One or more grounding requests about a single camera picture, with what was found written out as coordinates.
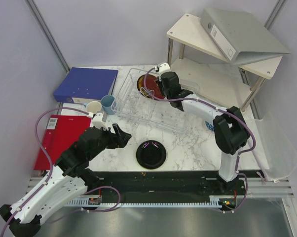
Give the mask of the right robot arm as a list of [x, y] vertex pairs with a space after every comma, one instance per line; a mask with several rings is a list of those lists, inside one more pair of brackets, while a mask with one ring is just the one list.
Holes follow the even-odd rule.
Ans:
[[238, 176], [238, 156], [251, 135], [240, 109], [217, 107], [200, 99], [192, 91], [183, 89], [178, 75], [172, 71], [159, 73], [157, 84], [172, 107], [202, 118], [214, 132], [216, 145], [221, 150], [220, 179], [216, 186], [221, 194], [229, 194]]

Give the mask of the light blue ceramic mug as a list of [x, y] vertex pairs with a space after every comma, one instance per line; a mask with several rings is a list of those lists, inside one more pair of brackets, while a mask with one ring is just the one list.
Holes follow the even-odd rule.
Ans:
[[89, 103], [84, 103], [83, 105], [88, 113], [96, 114], [102, 110], [102, 105], [98, 101], [91, 101]]

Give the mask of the red and gold lacquer bowl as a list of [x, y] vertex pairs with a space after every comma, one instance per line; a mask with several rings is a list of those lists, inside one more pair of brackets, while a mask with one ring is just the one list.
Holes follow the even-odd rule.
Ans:
[[[140, 94], [146, 98], [151, 98], [151, 96], [147, 93], [145, 86], [144, 86], [144, 77], [145, 75], [141, 75], [136, 83], [137, 90], [140, 92]], [[159, 99], [164, 99], [165, 96], [160, 91], [159, 85], [157, 83], [157, 77], [153, 75], [148, 75], [146, 79], [146, 86], [147, 89], [150, 91], [151, 94], [153, 94], [155, 97]]]

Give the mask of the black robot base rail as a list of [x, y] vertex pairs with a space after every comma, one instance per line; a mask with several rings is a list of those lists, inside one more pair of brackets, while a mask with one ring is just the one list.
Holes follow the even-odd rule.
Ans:
[[241, 177], [226, 187], [216, 171], [96, 171], [87, 184], [105, 202], [205, 202], [210, 196], [240, 197], [246, 190]]

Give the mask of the black lacquer plate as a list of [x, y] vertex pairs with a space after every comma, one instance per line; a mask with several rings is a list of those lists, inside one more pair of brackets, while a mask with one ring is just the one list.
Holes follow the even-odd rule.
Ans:
[[146, 140], [136, 150], [138, 164], [146, 169], [159, 168], [167, 158], [165, 147], [158, 141]]

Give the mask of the white wire dish rack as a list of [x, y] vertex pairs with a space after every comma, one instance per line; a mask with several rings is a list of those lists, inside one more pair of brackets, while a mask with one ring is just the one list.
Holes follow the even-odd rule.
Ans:
[[188, 127], [189, 114], [171, 106], [169, 102], [149, 99], [144, 89], [137, 88], [137, 80], [146, 71], [131, 68], [115, 96], [111, 109], [118, 116], [135, 123], [182, 134]]

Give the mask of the blue triangle patterned bowl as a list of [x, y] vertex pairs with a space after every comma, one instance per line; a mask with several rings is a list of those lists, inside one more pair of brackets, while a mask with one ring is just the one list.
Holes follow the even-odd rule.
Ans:
[[214, 132], [214, 126], [210, 122], [205, 121], [206, 127], [211, 131]]

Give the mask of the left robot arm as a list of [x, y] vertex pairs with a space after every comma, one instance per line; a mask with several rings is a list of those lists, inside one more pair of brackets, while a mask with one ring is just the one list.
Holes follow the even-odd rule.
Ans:
[[23, 198], [4, 204], [0, 215], [15, 237], [33, 237], [46, 220], [74, 198], [102, 189], [99, 177], [89, 169], [89, 162], [105, 149], [124, 148], [131, 134], [118, 124], [110, 129], [90, 127], [63, 151], [47, 175]]

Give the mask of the light blue plastic cup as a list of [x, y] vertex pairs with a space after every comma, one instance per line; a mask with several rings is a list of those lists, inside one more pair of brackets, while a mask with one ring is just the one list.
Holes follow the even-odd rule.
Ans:
[[114, 115], [112, 106], [115, 104], [115, 97], [112, 95], [106, 95], [101, 99], [102, 108], [108, 115]]

